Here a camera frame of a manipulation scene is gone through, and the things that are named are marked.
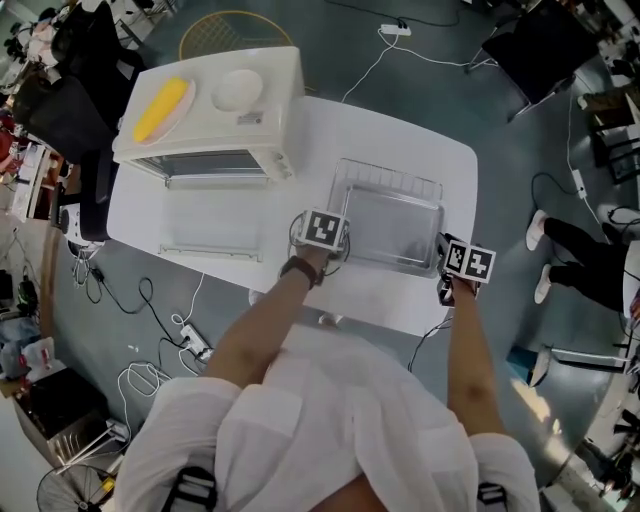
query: black pants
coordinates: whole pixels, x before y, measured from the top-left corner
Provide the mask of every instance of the black pants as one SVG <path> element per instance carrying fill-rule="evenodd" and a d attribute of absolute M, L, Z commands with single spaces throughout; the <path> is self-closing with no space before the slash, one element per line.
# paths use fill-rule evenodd
<path fill-rule="evenodd" d="M 629 247 L 596 242 L 580 228 L 552 218 L 545 221 L 544 233 L 578 260 L 551 267 L 550 281 L 573 286 L 585 297 L 622 312 L 622 279 Z"/>

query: baking tray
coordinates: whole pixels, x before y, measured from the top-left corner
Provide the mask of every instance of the baking tray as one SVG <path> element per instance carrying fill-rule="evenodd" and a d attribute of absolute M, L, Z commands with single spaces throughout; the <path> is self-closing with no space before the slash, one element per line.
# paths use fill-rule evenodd
<path fill-rule="evenodd" d="M 350 260 L 405 274 L 433 277 L 439 202 L 364 182 L 346 185 L 343 214 L 349 219 Z"/>

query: watch strap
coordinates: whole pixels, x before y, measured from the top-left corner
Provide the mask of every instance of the watch strap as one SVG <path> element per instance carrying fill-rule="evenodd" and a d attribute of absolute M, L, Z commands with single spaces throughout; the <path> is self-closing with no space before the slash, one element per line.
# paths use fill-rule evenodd
<path fill-rule="evenodd" d="M 309 290 L 311 290 L 318 281 L 318 273 L 313 266 L 306 260 L 298 257 L 291 256 L 289 260 L 284 264 L 282 270 L 280 270 L 280 277 L 285 275 L 289 270 L 296 268 L 309 278 Z"/>

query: electric fan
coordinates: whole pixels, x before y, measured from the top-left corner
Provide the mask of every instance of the electric fan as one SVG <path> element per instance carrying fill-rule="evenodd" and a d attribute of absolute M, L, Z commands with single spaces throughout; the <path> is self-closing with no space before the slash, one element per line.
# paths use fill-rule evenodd
<path fill-rule="evenodd" d="M 273 46 L 293 46 L 273 21 L 253 12 L 220 11 L 196 21 L 182 36 L 180 60 Z"/>
<path fill-rule="evenodd" d="M 114 480 L 106 471 L 75 464 L 44 475 L 36 500 L 40 512 L 100 512 L 113 488 Z"/>

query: chair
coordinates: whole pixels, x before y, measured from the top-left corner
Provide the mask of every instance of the chair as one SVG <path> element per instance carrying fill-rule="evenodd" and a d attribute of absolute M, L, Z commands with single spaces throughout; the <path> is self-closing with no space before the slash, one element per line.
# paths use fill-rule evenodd
<path fill-rule="evenodd" d="M 107 125 L 117 130 L 145 66 L 136 52 L 120 45 L 109 5 L 102 2 L 94 12 L 76 6 L 53 38 L 51 52 L 60 75 L 76 77 Z"/>
<path fill-rule="evenodd" d="M 110 145 L 117 133 L 105 123 L 83 85 L 73 76 L 54 84 L 37 75 L 30 76 L 16 94 L 13 115 L 27 132 L 76 164 L 86 152 Z"/>
<path fill-rule="evenodd" d="M 568 88 L 573 73 L 597 55 L 594 38 L 580 22 L 556 0 L 541 0 L 520 16 L 513 32 L 490 37 L 467 66 L 467 72 L 494 61 L 526 98 L 527 104 L 516 117 Z M 484 51 L 488 59 L 477 62 Z"/>
<path fill-rule="evenodd" d="M 80 235 L 87 242 L 104 242 L 111 238 L 107 233 L 107 220 L 120 165 L 113 161 L 111 148 L 105 147 L 87 152 L 80 167 L 79 193 L 65 194 L 62 183 L 56 185 L 51 201 L 50 224 L 66 235 L 69 215 L 65 217 L 62 207 L 80 204 Z"/>

